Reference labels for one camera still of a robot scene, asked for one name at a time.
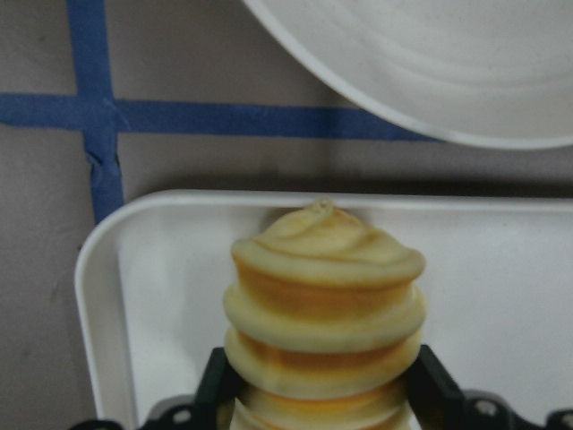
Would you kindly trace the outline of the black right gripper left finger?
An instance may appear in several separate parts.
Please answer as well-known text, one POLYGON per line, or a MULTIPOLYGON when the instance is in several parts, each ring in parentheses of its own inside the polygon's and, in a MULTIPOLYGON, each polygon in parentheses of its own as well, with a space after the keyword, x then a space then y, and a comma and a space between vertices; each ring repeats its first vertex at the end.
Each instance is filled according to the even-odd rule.
POLYGON ((214 348, 192 396, 161 401, 151 411, 142 429, 228 429, 235 396, 243 380, 231 367, 223 348, 214 348))

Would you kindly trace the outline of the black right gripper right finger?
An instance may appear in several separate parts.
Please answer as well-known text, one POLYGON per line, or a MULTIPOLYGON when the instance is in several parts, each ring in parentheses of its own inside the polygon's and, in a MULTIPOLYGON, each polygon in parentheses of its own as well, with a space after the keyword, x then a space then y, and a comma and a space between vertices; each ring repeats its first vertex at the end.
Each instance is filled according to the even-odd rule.
POLYGON ((430 346, 423 344, 405 373, 406 396, 422 429, 570 429, 572 410, 557 409, 536 424, 520 416, 502 397, 463 390, 430 346))

